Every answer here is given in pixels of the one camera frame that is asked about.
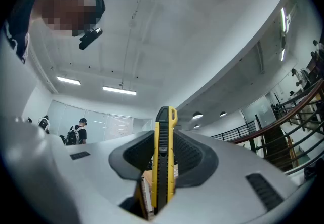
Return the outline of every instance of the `black bag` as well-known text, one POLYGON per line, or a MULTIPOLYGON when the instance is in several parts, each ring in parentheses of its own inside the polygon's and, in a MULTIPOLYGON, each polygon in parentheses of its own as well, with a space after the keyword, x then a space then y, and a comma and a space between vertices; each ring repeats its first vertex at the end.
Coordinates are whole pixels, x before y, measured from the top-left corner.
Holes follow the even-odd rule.
POLYGON ((45 118, 42 118, 42 120, 39 122, 39 126, 42 128, 42 129, 44 129, 45 130, 45 128, 46 128, 46 126, 47 126, 47 124, 48 124, 48 121, 47 121, 47 119, 45 119, 45 118))
POLYGON ((83 129, 83 127, 79 127, 77 130, 75 126, 67 133, 65 145, 79 145, 79 130, 83 129))

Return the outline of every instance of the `cap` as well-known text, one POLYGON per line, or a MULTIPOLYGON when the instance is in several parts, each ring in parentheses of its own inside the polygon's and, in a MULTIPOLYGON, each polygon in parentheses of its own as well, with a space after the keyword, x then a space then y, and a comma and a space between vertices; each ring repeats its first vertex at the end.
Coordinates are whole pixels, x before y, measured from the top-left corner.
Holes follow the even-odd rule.
MULTIPOLYGON (((106 10, 106 6, 104 0, 96 0, 96 13, 94 14, 94 19, 96 21, 95 24, 99 22, 105 10, 106 10)), ((84 32, 83 30, 73 30, 72 36, 78 36, 83 32, 84 32)))

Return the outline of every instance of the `yellow and black tool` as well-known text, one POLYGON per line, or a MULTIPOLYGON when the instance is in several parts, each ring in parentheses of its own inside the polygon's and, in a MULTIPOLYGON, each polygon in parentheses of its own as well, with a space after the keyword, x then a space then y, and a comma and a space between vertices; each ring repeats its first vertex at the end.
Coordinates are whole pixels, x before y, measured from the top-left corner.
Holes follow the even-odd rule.
POLYGON ((174 194, 173 130, 177 122, 177 111, 173 107, 162 107, 156 117, 151 198, 154 214, 157 214, 174 194))

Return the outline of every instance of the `railing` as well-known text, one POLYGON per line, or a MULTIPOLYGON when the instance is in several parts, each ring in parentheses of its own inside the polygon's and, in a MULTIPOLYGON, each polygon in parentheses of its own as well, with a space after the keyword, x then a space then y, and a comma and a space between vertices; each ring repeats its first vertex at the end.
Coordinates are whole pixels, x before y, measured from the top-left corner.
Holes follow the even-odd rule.
POLYGON ((295 98, 274 107, 280 118, 247 136, 228 140, 234 144, 249 141, 255 153, 286 174, 297 172, 324 154, 324 81, 320 79, 295 98), (261 139, 261 146, 254 146, 261 139))
POLYGON ((231 141, 240 137, 245 137, 247 135, 250 135, 253 132, 256 132, 256 126, 254 124, 254 121, 251 121, 236 129, 232 129, 224 133, 211 136, 211 138, 222 140, 222 141, 231 141))

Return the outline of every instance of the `round ceiling lamp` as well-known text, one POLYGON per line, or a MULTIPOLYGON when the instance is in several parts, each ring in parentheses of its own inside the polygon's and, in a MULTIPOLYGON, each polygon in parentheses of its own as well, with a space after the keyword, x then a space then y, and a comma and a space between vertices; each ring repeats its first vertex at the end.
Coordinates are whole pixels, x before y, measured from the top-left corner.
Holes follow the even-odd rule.
POLYGON ((192 115, 192 118, 193 119, 199 119, 201 118, 203 115, 200 113, 200 112, 195 112, 193 115, 192 115))

